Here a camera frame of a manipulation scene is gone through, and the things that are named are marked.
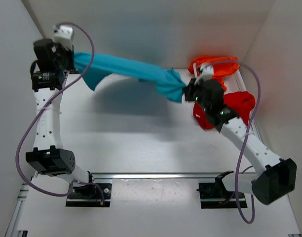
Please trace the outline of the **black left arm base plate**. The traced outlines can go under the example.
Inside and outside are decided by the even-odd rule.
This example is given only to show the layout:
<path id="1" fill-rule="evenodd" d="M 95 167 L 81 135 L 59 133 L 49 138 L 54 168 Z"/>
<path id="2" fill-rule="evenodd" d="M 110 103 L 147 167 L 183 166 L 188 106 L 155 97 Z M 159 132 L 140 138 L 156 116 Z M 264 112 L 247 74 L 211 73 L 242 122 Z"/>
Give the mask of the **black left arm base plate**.
<path id="1" fill-rule="evenodd" d="M 102 193 L 94 185 L 74 187 L 73 192 L 66 199 L 66 207 L 110 207 L 112 196 L 112 182 L 97 183 Z"/>

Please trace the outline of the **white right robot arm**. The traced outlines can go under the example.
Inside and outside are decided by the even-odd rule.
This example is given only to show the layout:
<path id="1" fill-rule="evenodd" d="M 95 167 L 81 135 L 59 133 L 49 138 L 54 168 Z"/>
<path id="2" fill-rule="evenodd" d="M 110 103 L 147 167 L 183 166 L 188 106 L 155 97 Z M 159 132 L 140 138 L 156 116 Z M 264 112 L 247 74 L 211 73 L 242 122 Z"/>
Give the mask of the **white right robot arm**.
<path id="1" fill-rule="evenodd" d="M 269 205 L 292 192 L 296 184 L 297 165 L 283 159 L 265 146 L 255 135 L 249 135 L 239 114 L 224 102 L 224 91 L 216 80 L 197 81 L 192 78 L 183 88 L 185 100 L 196 102 L 204 110 L 207 120 L 224 137 L 230 140 L 247 158 L 255 174 L 225 172 L 215 179 L 222 193 L 239 191 L 251 194 Z"/>

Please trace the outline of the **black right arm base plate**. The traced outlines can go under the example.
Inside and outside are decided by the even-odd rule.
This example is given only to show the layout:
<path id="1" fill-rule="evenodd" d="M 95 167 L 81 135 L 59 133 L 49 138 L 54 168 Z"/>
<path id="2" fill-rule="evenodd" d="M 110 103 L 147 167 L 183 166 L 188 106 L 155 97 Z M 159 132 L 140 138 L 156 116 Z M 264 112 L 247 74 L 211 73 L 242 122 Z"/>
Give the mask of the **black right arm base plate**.
<path id="1" fill-rule="evenodd" d="M 227 191 L 222 180 L 233 171 L 226 171 L 215 177 L 213 182 L 198 183 L 201 209 L 236 209 L 234 191 Z"/>

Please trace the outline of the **teal t shirt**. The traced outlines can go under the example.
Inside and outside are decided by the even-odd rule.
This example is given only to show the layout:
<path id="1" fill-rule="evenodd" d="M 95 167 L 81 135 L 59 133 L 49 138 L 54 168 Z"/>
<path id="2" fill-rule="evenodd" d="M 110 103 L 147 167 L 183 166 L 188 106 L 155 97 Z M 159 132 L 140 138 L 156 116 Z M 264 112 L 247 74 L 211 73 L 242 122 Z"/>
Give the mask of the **teal t shirt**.
<path id="1" fill-rule="evenodd" d="M 80 73 L 83 73 L 90 64 L 90 68 L 82 78 L 93 91 L 104 78 L 117 74 L 153 82 L 156 91 L 168 100 L 177 103 L 182 101 L 183 88 L 186 84 L 180 74 L 173 69 L 104 54 L 95 54 L 93 61 L 90 61 L 91 57 L 89 53 L 76 52 L 74 65 Z"/>

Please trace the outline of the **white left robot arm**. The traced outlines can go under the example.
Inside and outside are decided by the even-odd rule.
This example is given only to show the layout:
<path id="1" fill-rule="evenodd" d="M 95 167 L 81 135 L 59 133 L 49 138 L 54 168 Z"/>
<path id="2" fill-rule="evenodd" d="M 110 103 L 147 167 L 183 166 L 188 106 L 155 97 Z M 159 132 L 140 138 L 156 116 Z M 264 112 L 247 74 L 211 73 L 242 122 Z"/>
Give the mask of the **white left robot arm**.
<path id="1" fill-rule="evenodd" d="M 37 60 L 31 64 L 32 90 L 37 106 L 36 135 L 26 162 L 42 175 L 68 183 L 91 182 L 91 174 L 76 164 L 72 151 L 65 150 L 60 134 L 60 104 L 66 73 L 74 69 L 74 46 L 70 39 L 40 39 L 33 43 Z"/>

